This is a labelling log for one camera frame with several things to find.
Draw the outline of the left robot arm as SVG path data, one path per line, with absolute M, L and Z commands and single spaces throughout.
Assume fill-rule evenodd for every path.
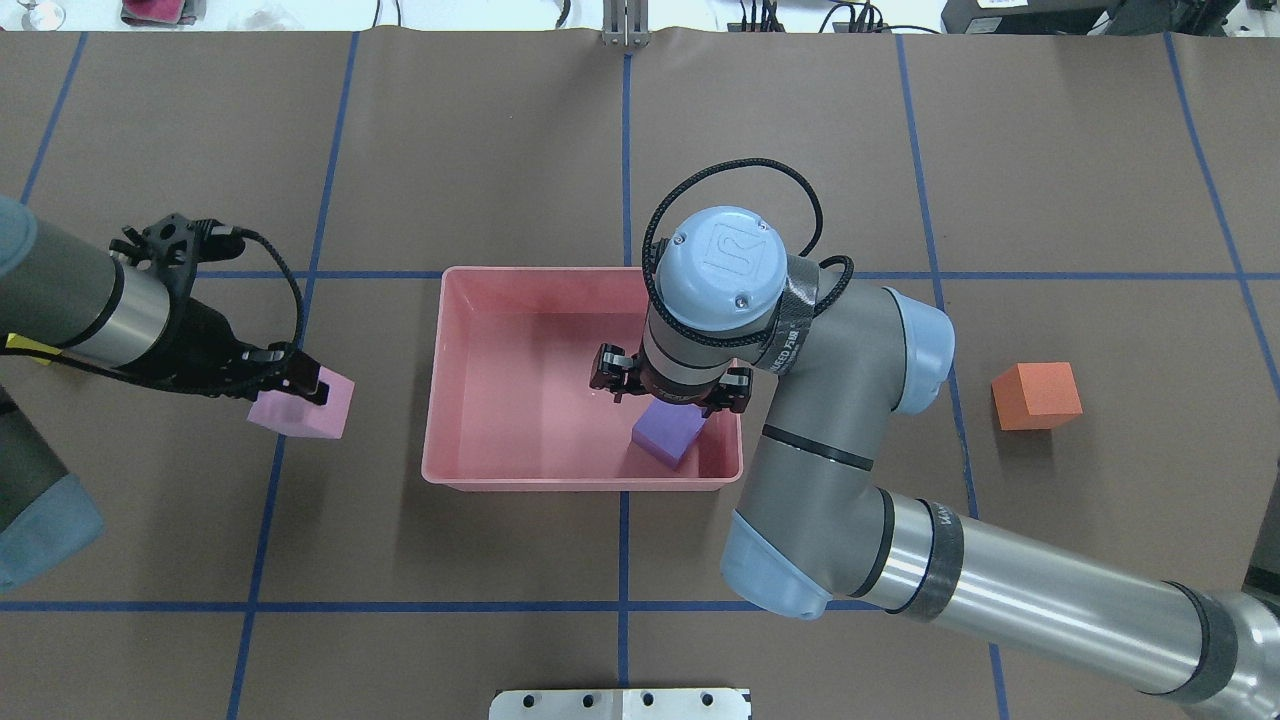
M 51 377 L 22 374 L 3 387 L 3 592 L 12 593 L 93 543 L 105 527 L 90 491 L 27 407 L 52 410 L 101 446 L 142 448 L 146 421 L 125 432 L 108 383 L 154 395 L 236 398 L 248 419 L 285 437 L 338 439 L 355 395 L 351 379 L 303 351 L 305 295 L 282 254 L 259 232 L 169 214 L 124 227 L 106 249 L 3 199 L 3 356 L 38 360 Z M 242 340 L 225 315 L 195 297 L 198 269 L 259 246 L 293 306 L 287 337 Z

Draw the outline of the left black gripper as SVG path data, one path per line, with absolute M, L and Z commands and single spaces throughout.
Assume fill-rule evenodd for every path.
M 306 352 L 284 364 L 283 345 L 260 348 L 238 340 L 224 315 L 189 296 L 172 296 L 172 333 L 165 347 L 165 389 L 178 395 L 256 400 L 268 391 L 324 406 L 329 384 Z

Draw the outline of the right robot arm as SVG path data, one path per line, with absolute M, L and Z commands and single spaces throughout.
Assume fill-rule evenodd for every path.
M 1002 209 L 826 201 L 823 250 L 942 300 L 957 382 L 893 421 L 876 479 L 1155 579 L 1235 589 L 1277 468 L 1277 241 L 1204 188 Z M 627 601 L 563 687 L 731 685 L 758 719 L 1180 719 L 1009 644 L 836 609 L 787 620 L 716 575 L 739 488 L 620 503 Z

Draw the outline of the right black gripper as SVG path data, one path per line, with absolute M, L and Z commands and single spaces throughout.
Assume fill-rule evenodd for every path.
M 716 380 L 682 386 L 660 375 L 644 354 L 627 355 L 620 346 L 603 343 L 593 359 L 588 386 L 607 392 L 616 404 L 626 396 L 652 396 L 675 406 L 699 407 L 703 416 L 742 414 L 753 398 L 753 370 L 730 366 Z

